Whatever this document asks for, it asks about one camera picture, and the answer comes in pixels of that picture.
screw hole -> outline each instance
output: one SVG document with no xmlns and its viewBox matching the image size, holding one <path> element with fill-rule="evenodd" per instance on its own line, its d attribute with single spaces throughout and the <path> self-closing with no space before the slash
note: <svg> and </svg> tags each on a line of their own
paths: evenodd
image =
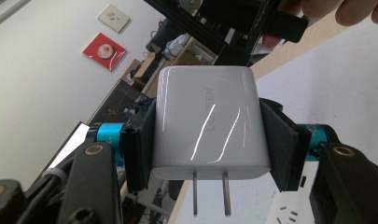
<svg viewBox="0 0 378 224">
<path fill-rule="evenodd" d="M 101 153 L 103 150 L 104 150 L 103 146 L 96 145 L 96 146 L 87 147 L 84 153 L 86 153 L 86 155 L 88 156 L 93 156 L 93 155 Z"/>
<path fill-rule="evenodd" d="M 95 212 L 89 208 L 84 207 L 76 210 L 69 218 L 70 224 L 84 224 L 96 223 Z"/>
<path fill-rule="evenodd" d="M 333 150 L 342 156 L 352 157 L 355 155 L 355 152 L 348 147 L 334 147 Z"/>
</svg>

white power adapter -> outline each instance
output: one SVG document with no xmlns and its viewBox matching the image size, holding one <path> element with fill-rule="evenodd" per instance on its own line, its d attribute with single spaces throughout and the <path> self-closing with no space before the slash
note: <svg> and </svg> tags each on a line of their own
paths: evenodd
<svg viewBox="0 0 378 224">
<path fill-rule="evenodd" d="M 270 171 L 259 97 L 252 71 L 240 66 L 175 66 L 159 76 L 152 168 L 167 180 L 229 179 Z"/>
</svg>

power strip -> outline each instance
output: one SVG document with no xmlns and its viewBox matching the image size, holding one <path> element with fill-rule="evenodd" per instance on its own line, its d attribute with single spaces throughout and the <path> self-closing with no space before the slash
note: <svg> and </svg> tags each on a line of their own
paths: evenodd
<svg viewBox="0 0 378 224">
<path fill-rule="evenodd" d="M 307 161 L 304 164 L 298 191 L 276 193 L 266 221 L 267 224 L 315 223 L 310 204 L 310 193 L 318 164 L 318 161 Z"/>
</svg>

picture frame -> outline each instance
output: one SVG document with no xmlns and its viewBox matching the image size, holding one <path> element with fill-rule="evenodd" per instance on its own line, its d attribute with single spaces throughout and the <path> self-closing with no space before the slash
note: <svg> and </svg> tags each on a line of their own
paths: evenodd
<svg viewBox="0 0 378 224">
<path fill-rule="evenodd" d="M 113 70 L 125 52 L 124 47 L 102 33 L 99 33 L 83 51 L 90 59 L 109 71 Z"/>
<path fill-rule="evenodd" d="M 130 18 L 118 8 L 109 5 L 101 15 L 99 15 L 98 20 L 117 33 L 120 33 L 122 28 L 130 21 Z"/>
</svg>

red picture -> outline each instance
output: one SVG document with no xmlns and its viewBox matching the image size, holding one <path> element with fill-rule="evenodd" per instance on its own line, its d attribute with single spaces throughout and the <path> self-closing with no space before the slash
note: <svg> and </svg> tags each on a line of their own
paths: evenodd
<svg viewBox="0 0 378 224">
<path fill-rule="evenodd" d="M 103 67 L 112 71 L 125 53 L 125 48 L 99 33 L 83 51 Z"/>
</svg>

